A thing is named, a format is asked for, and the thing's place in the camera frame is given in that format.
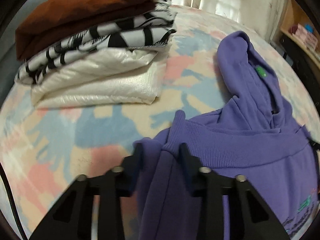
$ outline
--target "pastel bedsheet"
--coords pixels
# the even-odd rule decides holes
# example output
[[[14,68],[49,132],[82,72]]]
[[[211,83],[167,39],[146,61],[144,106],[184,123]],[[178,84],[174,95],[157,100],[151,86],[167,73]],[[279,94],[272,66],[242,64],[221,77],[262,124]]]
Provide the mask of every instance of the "pastel bedsheet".
[[[313,138],[320,141],[319,117],[306,89],[270,45],[254,31],[226,18],[188,7],[173,8],[179,13],[178,32],[172,38],[162,95],[150,106],[34,110],[30,89],[13,87],[0,114],[0,162],[27,236],[78,174],[97,176],[118,165],[132,152],[133,141],[154,137],[169,127],[178,109],[191,118],[223,107],[230,94],[215,55],[221,39],[236,30],[244,30],[274,68],[294,117],[300,124],[306,123]],[[135,199],[123,199],[122,203],[126,239],[135,240]],[[1,183],[0,209],[17,232]]]

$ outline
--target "metal screw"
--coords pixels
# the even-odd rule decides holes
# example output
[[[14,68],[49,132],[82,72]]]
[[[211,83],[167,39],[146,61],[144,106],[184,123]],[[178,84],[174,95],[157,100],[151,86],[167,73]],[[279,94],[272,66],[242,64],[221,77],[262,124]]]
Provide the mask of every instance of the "metal screw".
[[[84,174],[81,174],[78,176],[77,181],[85,181],[87,179],[87,176]]]
[[[211,172],[211,169],[208,168],[208,167],[201,167],[201,168],[199,168],[199,171],[200,171],[201,173],[210,173],[210,172]]]
[[[113,173],[121,173],[121,172],[123,172],[123,170],[124,170],[124,168],[121,166],[115,166],[112,168]]]
[[[237,175],[236,176],[236,180],[239,181],[239,182],[244,182],[244,181],[247,180],[247,178],[244,175]]]

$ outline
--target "brown folded cloth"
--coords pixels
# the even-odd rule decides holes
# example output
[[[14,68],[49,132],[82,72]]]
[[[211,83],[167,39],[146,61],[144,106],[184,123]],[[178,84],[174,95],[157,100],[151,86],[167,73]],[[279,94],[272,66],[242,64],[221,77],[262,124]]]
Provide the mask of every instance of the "brown folded cloth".
[[[17,59],[29,59],[93,25],[140,15],[154,7],[152,0],[48,0],[17,28]]]

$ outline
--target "stack of folded clothes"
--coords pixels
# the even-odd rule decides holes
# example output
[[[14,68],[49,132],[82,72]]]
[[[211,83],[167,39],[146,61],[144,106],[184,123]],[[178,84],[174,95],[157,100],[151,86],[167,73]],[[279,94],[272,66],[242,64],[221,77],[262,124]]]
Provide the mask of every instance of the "stack of folded clothes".
[[[160,95],[171,0],[49,0],[16,30],[16,82],[37,107],[148,103]]]

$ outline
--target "white folded fabric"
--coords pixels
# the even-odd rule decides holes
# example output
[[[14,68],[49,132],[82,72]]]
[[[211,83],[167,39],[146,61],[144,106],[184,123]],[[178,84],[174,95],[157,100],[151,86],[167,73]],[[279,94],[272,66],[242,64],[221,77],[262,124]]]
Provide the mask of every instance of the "white folded fabric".
[[[151,104],[161,93],[169,49],[99,50],[48,74],[32,87],[31,102],[37,108]]]

